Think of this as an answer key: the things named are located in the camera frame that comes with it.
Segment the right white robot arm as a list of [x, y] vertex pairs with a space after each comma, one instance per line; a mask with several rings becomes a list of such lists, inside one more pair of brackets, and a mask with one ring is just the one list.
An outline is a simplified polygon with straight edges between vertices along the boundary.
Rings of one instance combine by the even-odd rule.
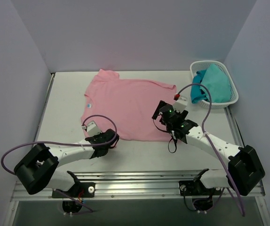
[[226, 142], [202, 129], [197, 123], [186, 119], [188, 111], [178, 112], [173, 105], [160, 101], [152, 119], [161, 117], [160, 123], [174, 143], [182, 141], [217, 158], [223, 169], [205, 169], [195, 178], [193, 188], [198, 194], [205, 194], [212, 188], [232, 188], [247, 196], [264, 178], [265, 171], [256, 150], [246, 145]]

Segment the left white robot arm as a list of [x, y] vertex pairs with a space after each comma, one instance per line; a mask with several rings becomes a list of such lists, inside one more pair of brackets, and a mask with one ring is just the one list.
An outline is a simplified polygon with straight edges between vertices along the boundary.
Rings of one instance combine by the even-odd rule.
[[79, 181], [70, 171], [58, 168], [79, 160], [90, 160], [105, 156], [119, 140], [114, 130], [87, 137], [72, 146], [46, 144], [35, 145], [15, 166], [14, 174], [19, 178], [28, 194], [36, 194], [45, 188], [61, 190], [68, 197], [79, 193]]

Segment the pink t shirt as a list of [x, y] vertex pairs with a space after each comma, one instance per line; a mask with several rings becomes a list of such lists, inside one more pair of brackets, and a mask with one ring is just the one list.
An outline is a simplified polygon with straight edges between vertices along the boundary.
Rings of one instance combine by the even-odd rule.
[[85, 91], [86, 105], [81, 120], [88, 118], [106, 131], [116, 124], [123, 140], [168, 141], [152, 116], [161, 100], [174, 103], [177, 87], [160, 81], [122, 79], [114, 71], [101, 69]]

